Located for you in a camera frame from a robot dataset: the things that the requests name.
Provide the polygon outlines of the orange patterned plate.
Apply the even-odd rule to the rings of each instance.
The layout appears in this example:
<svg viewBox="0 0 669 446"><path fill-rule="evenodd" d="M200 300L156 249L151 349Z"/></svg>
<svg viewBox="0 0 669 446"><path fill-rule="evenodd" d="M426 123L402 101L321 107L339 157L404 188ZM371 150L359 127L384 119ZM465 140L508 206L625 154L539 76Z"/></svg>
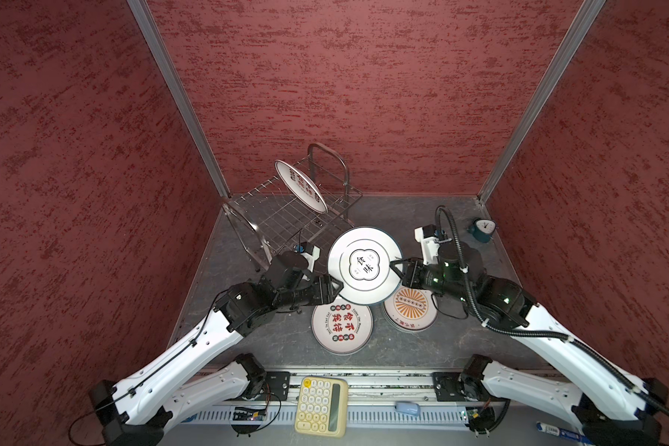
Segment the orange patterned plate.
<svg viewBox="0 0 669 446"><path fill-rule="evenodd" d="M419 333L431 327L438 318L436 299L427 290L400 286L384 302L388 321L406 333Z"/></svg>

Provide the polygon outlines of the white plate flower emblem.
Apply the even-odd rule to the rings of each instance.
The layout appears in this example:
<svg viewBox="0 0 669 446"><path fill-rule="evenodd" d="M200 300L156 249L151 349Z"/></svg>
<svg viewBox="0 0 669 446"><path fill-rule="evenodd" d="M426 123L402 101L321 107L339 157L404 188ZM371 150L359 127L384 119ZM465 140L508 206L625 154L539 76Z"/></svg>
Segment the white plate flower emblem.
<svg viewBox="0 0 669 446"><path fill-rule="evenodd" d="M401 279L390 263L402 260L396 241L383 230L360 227L340 235L330 248L327 272L343 283L340 297L360 306L390 298Z"/></svg>

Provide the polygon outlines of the stainless steel dish rack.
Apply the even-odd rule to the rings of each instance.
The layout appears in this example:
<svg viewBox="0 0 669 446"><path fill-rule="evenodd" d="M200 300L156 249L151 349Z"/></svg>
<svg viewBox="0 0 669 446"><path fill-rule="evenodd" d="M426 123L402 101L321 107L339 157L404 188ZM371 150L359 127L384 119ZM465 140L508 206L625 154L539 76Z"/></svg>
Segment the stainless steel dish rack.
<svg viewBox="0 0 669 446"><path fill-rule="evenodd" d="M355 227L350 212L362 192L351 183L345 159L322 143L311 143L305 158L286 163L316 184L328 206L327 213L318 214L302 204L280 180L277 170L274 177L252 191L226 201L224 212L257 271L302 242L321 249L316 270L326 271L330 247L339 235Z"/></svg>

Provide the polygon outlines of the red character text plate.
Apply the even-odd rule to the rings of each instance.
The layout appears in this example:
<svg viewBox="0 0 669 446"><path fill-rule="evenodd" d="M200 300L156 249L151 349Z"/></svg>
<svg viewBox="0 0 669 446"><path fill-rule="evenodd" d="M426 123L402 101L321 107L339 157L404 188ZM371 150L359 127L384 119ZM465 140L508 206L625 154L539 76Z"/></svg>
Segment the red character text plate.
<svg viewBox="0 0 669 446"><path fill-rule="evenodd" d="M282 160L275 162L280 180L307 208L318 214L328 212L328 206L316 184L298 168Z"/></svg>

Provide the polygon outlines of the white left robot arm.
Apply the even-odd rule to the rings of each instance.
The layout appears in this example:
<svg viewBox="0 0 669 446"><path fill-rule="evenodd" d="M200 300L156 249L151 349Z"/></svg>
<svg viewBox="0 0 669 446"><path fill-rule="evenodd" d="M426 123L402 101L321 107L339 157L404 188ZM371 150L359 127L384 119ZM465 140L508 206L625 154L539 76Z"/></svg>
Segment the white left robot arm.
<svg viewBox="0 0 669 446"><path fill-rule="evenodd" d="M343 282L315 273L313 265L306 253L276 256L259 280L219 293L196 327L156 360L119 382L98 383L90 400L105 444L156 445L210 405L258 395L267 373L251 354L211 375L196 375L277 312L333 303Z"/></svg>

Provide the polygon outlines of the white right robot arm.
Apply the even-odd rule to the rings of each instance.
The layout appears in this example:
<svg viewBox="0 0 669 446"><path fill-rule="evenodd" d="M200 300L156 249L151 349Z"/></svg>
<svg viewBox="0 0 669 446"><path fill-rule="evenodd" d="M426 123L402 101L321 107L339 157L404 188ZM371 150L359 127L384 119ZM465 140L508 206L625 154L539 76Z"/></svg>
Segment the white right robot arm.
<svg viewBox="0 0 669 446"><path fill-rule="evenodd" d="M484 328L533 350L569 381L559 384L475 355L459 376L459 390L468 399L518 401L570 423L595 445L659 444L656 416L669 416L667 387L607 360L515 282L449 258L397 259L389 267L408 288L460 297Z"/></svg>

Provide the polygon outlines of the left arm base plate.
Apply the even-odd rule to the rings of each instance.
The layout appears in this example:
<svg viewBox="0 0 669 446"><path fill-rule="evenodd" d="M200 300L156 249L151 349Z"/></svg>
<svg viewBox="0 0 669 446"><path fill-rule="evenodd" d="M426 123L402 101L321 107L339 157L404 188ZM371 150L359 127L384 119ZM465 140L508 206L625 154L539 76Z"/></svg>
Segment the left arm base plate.
<svg viewBox="0 0 669 446"><path fill-rule="evenodd" d="M292 374L287 371L266 371L265 378L255 385L252 401L287 401Z"/></svg>

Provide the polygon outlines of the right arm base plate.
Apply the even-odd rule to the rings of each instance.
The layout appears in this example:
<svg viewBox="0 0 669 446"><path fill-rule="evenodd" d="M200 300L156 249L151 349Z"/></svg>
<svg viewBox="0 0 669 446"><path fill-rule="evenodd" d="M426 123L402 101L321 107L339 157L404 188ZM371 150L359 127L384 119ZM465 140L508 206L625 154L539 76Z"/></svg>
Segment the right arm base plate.
<svg viewBox="0 0 669 446"><path fill-rule="evenodd" d="M438 403L460 403L466 397L462 394L460 373L434 372L432 374L433 390Z"/></svg>

